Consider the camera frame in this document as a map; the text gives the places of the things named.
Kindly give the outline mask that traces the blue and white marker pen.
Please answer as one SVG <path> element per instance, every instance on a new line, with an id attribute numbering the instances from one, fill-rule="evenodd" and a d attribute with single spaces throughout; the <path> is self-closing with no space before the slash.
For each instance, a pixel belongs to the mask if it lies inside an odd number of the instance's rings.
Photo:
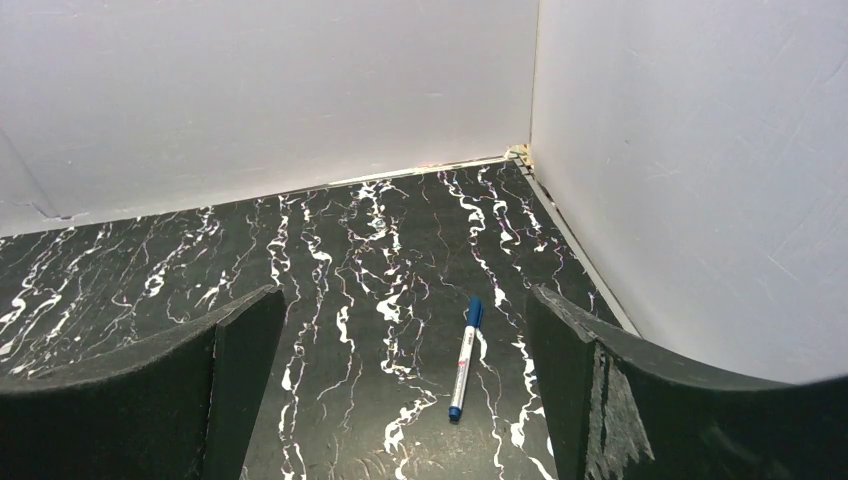
<path id="1" fill-rule="evenodd" d="M 462 343 L 457 361 L 455 383 L 451 395 L 451 403 L 448 409 L 448 418 L 451 423 L 458 423 L 462 416 L 466 385 L 469 375 L 469 366 L 474 348 L 474 340 L 480 327 L 482 316 L 483 304 L 481 299 L 479 297 L 472 297 L 466 314 Z"/>

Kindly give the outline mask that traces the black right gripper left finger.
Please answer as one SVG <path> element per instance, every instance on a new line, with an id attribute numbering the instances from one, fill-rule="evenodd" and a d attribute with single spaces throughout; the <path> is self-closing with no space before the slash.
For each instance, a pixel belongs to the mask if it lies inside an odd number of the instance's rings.
<path id="1" fill-rule="evenodd" d="M 1 382 L 5 479 L 236 479 L 286 317 L 257 289 L 206 315 Z"/>

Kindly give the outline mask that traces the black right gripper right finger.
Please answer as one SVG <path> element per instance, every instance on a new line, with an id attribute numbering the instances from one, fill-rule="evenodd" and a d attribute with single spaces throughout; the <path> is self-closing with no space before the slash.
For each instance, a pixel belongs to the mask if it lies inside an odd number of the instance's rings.
<path id="1" fill-rule="evenodd" d="M 786 384 L 667 350 L 533 287 L 529 346 L 562 479 L 843 479 L 847 381 Z"/>

